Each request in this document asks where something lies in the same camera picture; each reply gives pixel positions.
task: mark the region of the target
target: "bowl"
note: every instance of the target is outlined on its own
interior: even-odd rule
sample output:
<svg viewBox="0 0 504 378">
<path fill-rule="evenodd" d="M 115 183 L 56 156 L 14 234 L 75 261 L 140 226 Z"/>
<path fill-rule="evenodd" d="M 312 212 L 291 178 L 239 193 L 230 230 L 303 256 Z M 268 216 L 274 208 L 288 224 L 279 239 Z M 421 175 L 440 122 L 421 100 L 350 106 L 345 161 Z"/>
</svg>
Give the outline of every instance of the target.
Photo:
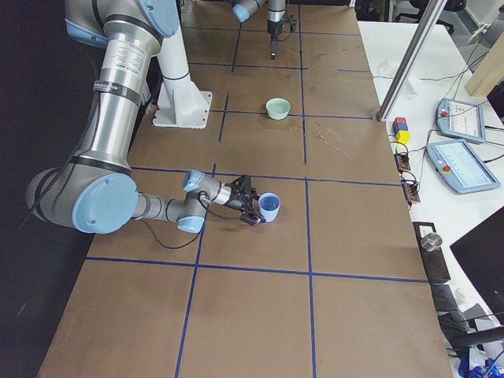
<svg viewBox="0 0 504 378">
<path fill-rule="evenodd" d="M 266 102 L 266 110 L 273 120 L 282 120 L 289 114 L 291 104 L 284 98 L 272 98 Z"/>
</svg>

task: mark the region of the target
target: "silver pole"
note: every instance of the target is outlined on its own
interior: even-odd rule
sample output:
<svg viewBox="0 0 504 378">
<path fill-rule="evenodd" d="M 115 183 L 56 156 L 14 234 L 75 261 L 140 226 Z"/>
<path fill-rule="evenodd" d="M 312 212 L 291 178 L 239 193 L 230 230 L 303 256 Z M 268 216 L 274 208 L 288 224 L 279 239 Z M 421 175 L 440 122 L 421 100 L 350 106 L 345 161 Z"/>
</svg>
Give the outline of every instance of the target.
<svg viewBox="0 0 504 378">
<path fill-rule="evenodd" d="M 392 108 L 394 108 L 394 105 L 401 94 L 402 87 L 407 81 L 408 76 L 410 76 L 413 64 L 415 63 L 422 47 L 427 42 L 427 38 L 431 34 L 431 30 L 434 28 L 435 23 L 446 3 L 447 0 L 430 0 L 428 2 L 427 8 L 425 8 L 424 16 L 422 16 L 417 30 L 409 43 L 408 50 L 406 50 L 401 65 L 392 80 L 392 85 L 385 96 L 384 103 L 376 115 L 380 122 L 386 121 L 388 116 L 390 116 Z"/>
</svg>

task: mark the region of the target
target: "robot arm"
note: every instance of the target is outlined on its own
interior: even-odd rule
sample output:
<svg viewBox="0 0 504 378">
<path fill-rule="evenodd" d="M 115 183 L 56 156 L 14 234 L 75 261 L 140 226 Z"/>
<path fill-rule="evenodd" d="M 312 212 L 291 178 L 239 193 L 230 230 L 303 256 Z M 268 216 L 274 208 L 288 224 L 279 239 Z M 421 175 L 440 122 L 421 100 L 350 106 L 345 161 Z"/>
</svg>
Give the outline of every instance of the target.
<svg viewBox="0 0 504 378">
<path fill-rule="evenodd" d="M 233 13 L 239 22 L 245 22 L 249 17 L 265 4 L 266 0 L 239 0 L 233 6 Z M 280 34 L 284 31 L 284 25 L 289 25 L 290 32 L 296 30 L 297 21 L 288 16 L 285 11 L 285 0 L 269 0 L 268 7 L 268 33 L 271 35 L 270 57 L 276 59 L 276 50 Z"/>
<path fill-rule="evenodd" d="M 208 113 L 209 102 L 201 101 L 191 82 L 174 0 L 97 4 L 65 3 L 69 34 L 83 43 L 105 45 L 106 54 L 80 145 L 61 168 L 41 172 L 31 181 L 26 195 L 31 211 L 45 221 L 89 233 L 114 232 L 132 217 L 176 221 L 184 231 L 199 232 L 206 212 L 202 204 L 211 200 L 240 210 L 251 224 L 260 222 L 251 206 L 257 194 L 250 178 L 248 187 L 234 191 L 231 184 L 191 171 L 184 181 L 185 201 L 138 193 L 126 157 L 151 57 L 165 50 L 167 58 L 160 66 L 170 82 L 165 100 L 175 109 L 175 122 L 185 125 L 198 111 Z"/>
<path fill-rule="evenodd" d="M 265 222 L 254 209 L 253 200 L 258 200 L 259 195 L 251 186 L 249 176 L 223 184 L 203 172 L 191 170 L 183 179 L 183 189 L 187 192 L 184 201 L 139 193 L 133 219 L 176 222 L 180 230 L 197 233 L 203 226 L 208 206 L 215 202 L 238 210 L 242 214 L 240 220 L 247 224 Z"/>
</svg>

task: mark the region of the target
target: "blue cup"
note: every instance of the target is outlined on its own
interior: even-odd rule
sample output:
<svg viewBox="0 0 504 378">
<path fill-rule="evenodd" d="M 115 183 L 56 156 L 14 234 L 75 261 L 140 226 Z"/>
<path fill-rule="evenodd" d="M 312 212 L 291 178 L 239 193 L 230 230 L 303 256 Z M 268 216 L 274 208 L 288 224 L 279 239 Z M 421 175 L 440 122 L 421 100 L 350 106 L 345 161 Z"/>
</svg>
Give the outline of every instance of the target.
<svg viewBox="0 0 504 378">
<path fill-rule="evenodd" d="M 273 222 L 280 210 L 280 198 L 273 193 L 264 193 L 259 197 L 259 211 L 266 222 Z"/>
</svg>

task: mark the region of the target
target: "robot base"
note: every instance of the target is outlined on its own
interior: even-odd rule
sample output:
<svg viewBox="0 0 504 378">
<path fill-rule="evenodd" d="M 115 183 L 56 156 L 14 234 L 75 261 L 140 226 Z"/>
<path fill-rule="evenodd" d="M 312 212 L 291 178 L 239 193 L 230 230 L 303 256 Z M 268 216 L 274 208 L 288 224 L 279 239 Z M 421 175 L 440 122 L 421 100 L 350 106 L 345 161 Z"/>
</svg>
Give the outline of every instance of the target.
<svg viewBox="0 0 504 378">
<path fill-rule="evenodd" d="M 204 103 L 205 105 L 199 106 L 186 114 L 180 114 L 182 112 L 180 109 L 177 109 L 176 94 L 173 96 L 175 106 L 171 106 L 168 96 L 165 94 L 166 91 L 161 90 L 159 101 L 157 102 L 159 110 L 152 120 L 154 126 L 164 128 L 205 128 L 213 95 L 212 92 L 198 91 L 195 85 L 194 89 L 197 91 L 200 104 L 203 105 Z"/>
</svg>

